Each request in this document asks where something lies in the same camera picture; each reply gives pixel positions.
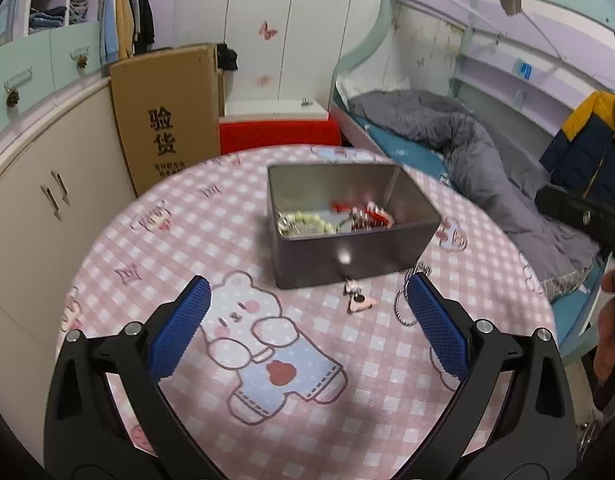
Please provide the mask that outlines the person's right hand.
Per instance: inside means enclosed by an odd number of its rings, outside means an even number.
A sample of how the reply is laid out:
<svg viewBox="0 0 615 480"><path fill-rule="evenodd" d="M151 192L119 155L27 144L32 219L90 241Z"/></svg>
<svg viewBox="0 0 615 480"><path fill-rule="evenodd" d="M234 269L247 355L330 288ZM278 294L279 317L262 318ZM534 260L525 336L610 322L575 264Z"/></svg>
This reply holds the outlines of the person's right hand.
<svg viewBox="0 0 615 480"><path fill-rule="evenodd" d="M603 276L601 290L611 295L598 315L598 344L594 358L594 373L605 382L615 365L615 269Z"/></svg>

